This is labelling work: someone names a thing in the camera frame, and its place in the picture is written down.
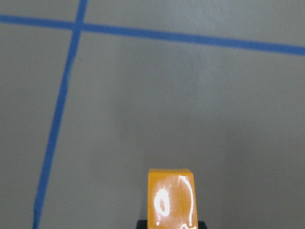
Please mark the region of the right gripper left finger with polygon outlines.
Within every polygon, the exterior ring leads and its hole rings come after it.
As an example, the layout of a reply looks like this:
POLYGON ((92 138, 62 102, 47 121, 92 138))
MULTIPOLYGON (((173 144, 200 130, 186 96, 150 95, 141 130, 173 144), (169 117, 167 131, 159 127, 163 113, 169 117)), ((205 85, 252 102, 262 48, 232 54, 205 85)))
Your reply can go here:
POLYGON ((138 220, 136 223, 136 229, 148 229, 147 220, 146 219, 138 220))

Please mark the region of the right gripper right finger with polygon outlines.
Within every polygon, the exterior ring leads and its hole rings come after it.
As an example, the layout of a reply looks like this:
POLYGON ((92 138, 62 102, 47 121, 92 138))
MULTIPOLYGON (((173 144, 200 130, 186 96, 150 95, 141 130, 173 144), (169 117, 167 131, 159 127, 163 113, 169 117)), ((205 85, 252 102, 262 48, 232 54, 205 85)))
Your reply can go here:
POLYGON ((206 223, 204 221, 198 221, 198 229, 206 229, 206 223))

